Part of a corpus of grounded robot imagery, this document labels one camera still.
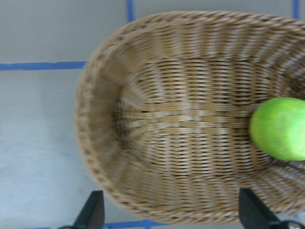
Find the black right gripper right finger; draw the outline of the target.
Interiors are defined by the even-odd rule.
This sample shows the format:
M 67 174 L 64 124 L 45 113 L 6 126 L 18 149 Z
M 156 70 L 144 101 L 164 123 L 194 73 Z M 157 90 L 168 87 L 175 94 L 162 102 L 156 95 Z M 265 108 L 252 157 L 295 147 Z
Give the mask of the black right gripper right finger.
M 285 229 L 281 221 L 249 188 L 239 189 L 238 217 L 244 229 Z

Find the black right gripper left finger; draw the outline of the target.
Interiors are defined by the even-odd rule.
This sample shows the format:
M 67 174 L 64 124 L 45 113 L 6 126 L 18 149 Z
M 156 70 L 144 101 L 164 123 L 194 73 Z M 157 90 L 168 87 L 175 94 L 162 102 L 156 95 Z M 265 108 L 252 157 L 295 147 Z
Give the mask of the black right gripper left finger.
M 105 207 L 103 191 L 93 191 L 89 195 L 79 215 L 74 229 L 102 229 L 105 223 Z

